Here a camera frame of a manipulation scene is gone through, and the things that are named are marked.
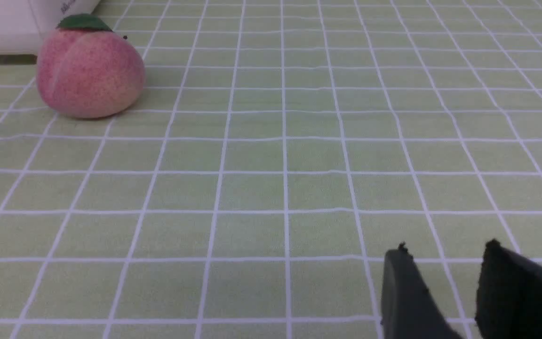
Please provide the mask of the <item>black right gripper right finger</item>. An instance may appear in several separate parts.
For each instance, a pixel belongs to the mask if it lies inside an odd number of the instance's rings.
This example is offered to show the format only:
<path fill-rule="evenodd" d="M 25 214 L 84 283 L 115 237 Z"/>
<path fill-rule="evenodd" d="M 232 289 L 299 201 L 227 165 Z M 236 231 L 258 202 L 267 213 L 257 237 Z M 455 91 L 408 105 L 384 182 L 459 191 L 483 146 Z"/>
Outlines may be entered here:
<path fill-rule="evenodd" d="M 542 339 L 542 266 L 488 241 L 475 321 L 484 339 Z"/>

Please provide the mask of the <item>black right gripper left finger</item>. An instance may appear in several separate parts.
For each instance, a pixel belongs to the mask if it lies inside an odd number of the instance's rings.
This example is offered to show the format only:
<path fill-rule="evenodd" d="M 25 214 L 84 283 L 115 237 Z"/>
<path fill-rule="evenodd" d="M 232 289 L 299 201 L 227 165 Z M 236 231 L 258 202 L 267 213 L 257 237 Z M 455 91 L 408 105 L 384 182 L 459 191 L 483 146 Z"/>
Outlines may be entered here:
<path fill-rule="evenodd" d="M 460 339 L 439 311 L 404 242 L 383 258 L 381 324 L 385 339 Z"/>

